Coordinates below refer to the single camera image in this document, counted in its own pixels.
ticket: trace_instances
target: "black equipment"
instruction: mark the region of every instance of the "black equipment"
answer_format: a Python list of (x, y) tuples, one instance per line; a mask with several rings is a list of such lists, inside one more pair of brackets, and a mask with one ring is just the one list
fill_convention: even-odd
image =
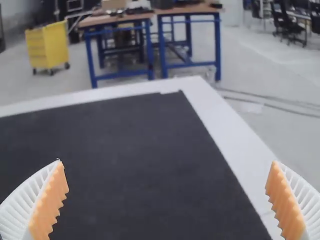
[(308, 10), (309, 9), (309, 0), (291, 0), (291, 5), (295, 9), (304, 9)]
[(0, 53), (2, 53), (5, 49), (6, 49), (6, 41), (5, 41), (4, 25), (2, 20), (1, 3), (0, 3)]

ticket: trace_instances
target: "dark gray carpet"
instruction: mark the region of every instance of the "dark gray carpet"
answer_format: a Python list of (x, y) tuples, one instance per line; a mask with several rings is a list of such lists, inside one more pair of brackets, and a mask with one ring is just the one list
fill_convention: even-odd
[(0, 201), (65, 165), (51, 240), (271, 239), (182, 92), (0, 118), (0, 129)]

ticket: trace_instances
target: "yellow plastic bin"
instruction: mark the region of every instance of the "yellow plastic bin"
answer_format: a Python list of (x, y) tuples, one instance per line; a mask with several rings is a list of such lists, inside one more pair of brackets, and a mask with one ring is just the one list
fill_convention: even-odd
[(59, 21), (25, 31), (34, 75), (38, 68), (47, 69), (51, 76), (54, 75), (53, 67), (64, 64), (65, 69), (70, 68), (66, 26), (67, 21)]

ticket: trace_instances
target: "concrete floor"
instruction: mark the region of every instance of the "concrete floor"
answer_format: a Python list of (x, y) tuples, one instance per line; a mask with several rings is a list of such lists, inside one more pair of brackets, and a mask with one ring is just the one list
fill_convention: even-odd
[[(194, 59), (209, 60), (214, 56), (213, 26), (194, 23), (192, 29)], [(280, 160), (320, 190), (320, 119), (292, 113), (320, 116), (320, 106), (301, 103), (320, 105), (320, 37), (313, 35), (310, 44), (303, 49), (298, 44), (287, 46), (285, 42), (280, 43), (271, 35), (272, 30), (273, 26), (268, 23), (267, 31), (263, 31), (258, 22), (254, 22), (250, 29), (223, 27), (222, 82), (217, 85), (213, 81), (213, 68), (179, 69), (171, 71), (170, 76), (202, 75), (215, 88), (294, 101), (292, 105), (274, 99), (220, 91), (225, 97), (260, 103), (228, 100)], [(183, 39), (184, 33), (184, 28), (177, 26), (177, 37)], [(0, 106), (90, 89), (85, 45), (71, 45), (69, 51), (71, 69), (59, 70), (55, 76), (48, 76), (46, 72), (32, 75), (24, 42), (0, 54)], [(173, 55), (170, 57), (171, 61), (176, 60)], [(99, 87), (146, 80), (146, 76), (141, 76), (101, 81)]]

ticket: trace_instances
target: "wall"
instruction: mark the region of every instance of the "wall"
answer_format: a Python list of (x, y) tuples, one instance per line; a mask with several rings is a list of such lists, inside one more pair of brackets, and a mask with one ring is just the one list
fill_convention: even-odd
[(238, 27), (242, 24), (243, 2), (242, 0), (220, 0), (225, 12), (221, 14), (222, 24)]
[(25, 27), (40, 6), (40, 0), (0, 0), (0, 3), (5, 32)]

